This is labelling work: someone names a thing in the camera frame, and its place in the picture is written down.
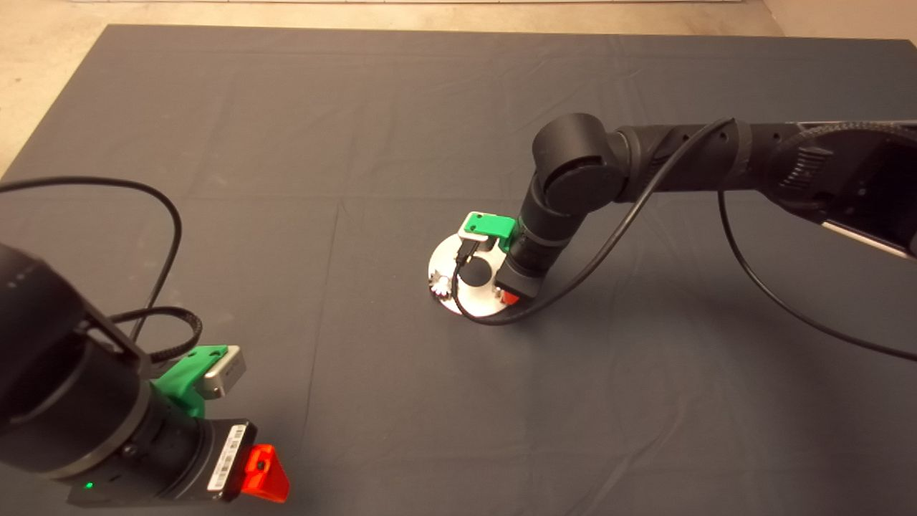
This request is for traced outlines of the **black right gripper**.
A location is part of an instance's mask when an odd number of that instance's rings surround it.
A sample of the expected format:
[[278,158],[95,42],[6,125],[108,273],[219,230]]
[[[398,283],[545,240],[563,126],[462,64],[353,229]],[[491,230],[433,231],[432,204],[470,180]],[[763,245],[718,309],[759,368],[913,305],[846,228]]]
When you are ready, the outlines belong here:
[[520,300],[533,300],[561,252],[566,239],[545,239],[526,226],[517,226],[509,251],[496,273],[496,287],[501,288],[501,303],[514,306]]

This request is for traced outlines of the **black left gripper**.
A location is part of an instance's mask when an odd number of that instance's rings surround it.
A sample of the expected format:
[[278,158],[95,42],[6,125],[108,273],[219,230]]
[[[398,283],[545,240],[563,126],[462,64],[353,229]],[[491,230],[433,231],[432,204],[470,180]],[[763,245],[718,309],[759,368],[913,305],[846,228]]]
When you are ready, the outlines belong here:
[[289,478],[249,419],[167,415],[91,470],[69,478],[69,502],[233,502],[242,494],[285,503]]

